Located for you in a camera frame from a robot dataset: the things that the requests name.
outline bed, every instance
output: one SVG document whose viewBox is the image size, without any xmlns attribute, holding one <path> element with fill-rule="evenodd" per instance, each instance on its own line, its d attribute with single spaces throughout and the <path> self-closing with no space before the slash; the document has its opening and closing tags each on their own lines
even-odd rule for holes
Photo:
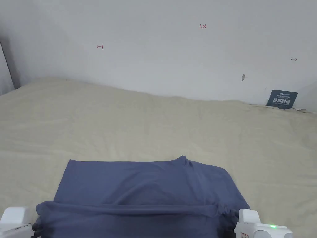
<svg viewBox="0 0 317 238">
<path fill-rule="evenodd" d="M 52 200 L 70 159 L 226 169 L 264 223 L 314 237 L 317 115 L 43 79 L 0 97 L 0 213 Z"/>
</svg>

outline dark sign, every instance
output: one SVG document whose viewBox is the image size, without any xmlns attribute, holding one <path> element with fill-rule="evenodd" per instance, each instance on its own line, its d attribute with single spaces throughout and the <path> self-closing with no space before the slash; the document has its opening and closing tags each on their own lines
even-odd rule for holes
<svg viewBox="0 0 317 238">
<path fill-rule="evenodd" d="M 292 108 L 298 93 L 272 90 L 267 106 L 278 107 L 279 109 Z"/>
</svg>

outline red arrow mark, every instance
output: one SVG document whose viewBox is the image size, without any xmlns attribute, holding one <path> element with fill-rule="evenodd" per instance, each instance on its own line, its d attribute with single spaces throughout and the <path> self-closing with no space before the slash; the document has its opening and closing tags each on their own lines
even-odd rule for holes
<svg viewBox="0 0 317 238">
<path fill-rule="evenodd" d="M 97 45 L 97 48 L 99 49 L 100 47 L 102 47 L 102 50 L 103 50 L 103 44 L 101 46 Z"/>
</svg>

